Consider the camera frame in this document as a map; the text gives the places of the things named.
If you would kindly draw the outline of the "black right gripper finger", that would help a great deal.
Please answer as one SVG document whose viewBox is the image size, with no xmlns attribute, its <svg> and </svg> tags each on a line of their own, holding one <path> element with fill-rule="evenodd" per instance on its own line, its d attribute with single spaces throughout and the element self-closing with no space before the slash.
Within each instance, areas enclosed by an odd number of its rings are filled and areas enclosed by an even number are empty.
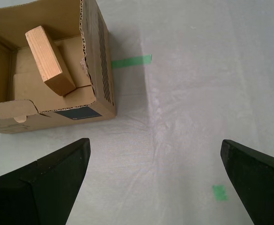
<svg viewBox="0 0 274 225">
<path fill-rule="evenodd" d="M 66 224 L 90 155 L 90 140 L 81 138 L 0 176 L 0 225 Z"/>
<path fill-rule="evenodd" d="M 221 159 L 253 223 L 274 225 L 274 157 L 223 140 Z"/>
</svg>

